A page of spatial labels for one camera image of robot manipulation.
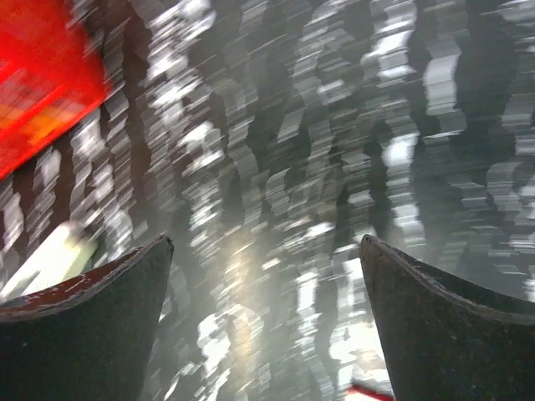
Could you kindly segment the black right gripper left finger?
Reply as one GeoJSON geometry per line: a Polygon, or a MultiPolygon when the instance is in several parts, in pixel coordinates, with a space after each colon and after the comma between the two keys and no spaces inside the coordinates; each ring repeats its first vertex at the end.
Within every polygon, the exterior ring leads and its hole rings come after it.
{"type": "Polygon", "coordinates": [[[173,243],[121,258],[1,306],[1,398],[137,400],[166,295],[173,243]]]}

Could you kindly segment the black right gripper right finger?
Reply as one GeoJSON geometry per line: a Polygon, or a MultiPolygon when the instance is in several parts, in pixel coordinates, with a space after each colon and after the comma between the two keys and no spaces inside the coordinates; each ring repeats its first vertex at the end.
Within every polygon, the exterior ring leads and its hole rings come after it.
{"type": "Polygon", "coordinates": [[[532,400],[534,305],[366,235],[360,261],[397,400],[532,400]]]}

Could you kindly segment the red white staple box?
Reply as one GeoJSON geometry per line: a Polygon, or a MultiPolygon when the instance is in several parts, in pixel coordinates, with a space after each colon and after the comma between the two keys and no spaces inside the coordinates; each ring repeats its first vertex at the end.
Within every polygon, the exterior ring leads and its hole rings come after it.
{"type": "Polygon", "coordinates": [[[394,401],[391,394],[381,393],[378,390],[360,384],[352,384],[344,395],[344,401],[394,401]]]}

